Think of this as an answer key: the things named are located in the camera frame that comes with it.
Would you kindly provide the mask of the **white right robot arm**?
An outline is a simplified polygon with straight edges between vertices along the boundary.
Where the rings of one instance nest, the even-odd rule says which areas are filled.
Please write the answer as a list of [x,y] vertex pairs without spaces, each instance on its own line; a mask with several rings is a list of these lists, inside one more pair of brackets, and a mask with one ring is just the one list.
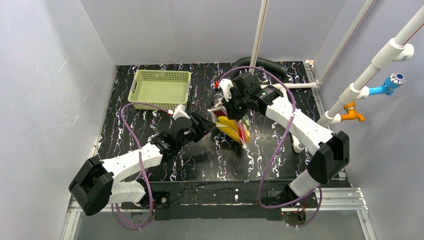
[[229,119],[239,121],[247,111],[260,112],[288,130],[312,155],[306,170],[280,194],[281,200],[294,200],[327,184],[350,162],[348,135],[343,131],[334,133],[310,119],[275,86],[262,87],[250,72],[245,72],[233,80],[222,79],[218,87]]

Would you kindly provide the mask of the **red fake chili pepper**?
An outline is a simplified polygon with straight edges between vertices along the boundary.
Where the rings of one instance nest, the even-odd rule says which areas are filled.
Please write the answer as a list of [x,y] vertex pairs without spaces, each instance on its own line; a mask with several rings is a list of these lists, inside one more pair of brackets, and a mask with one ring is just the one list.
[[247,126],[243,123],[242,120],[237,121],[236,126],[238,128],[240,143],[243,146],[246,146],[248,143]]

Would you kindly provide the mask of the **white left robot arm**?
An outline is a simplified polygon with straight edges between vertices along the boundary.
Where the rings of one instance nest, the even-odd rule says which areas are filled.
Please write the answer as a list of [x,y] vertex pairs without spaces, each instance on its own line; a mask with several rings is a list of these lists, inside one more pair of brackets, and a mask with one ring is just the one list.
[[140,149],[115,158],[87,159],[69,184],[68,190],[87,216],[99,213],[106,206],[119,203],[141,203],[150,193],[144,180],[124,179],[142,169],[173,160],[190,142],[197,143],[215,123],[196,112],[173,120],[169,130],[153,137]]

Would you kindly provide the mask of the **clear zip top bag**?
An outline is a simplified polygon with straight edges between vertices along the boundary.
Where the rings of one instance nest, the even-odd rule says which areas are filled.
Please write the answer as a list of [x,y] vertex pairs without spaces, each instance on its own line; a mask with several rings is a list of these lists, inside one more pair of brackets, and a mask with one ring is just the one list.
[[242,117],[241,120],[229,119],[227,110],[223,105],[223,99],[223,97],[215,99],[211,108],[207,110],[211,116],[211,121],[215,123],[221,132],[242,145],[244,149],[247,149],[251,140],[252,123],[247,115]]

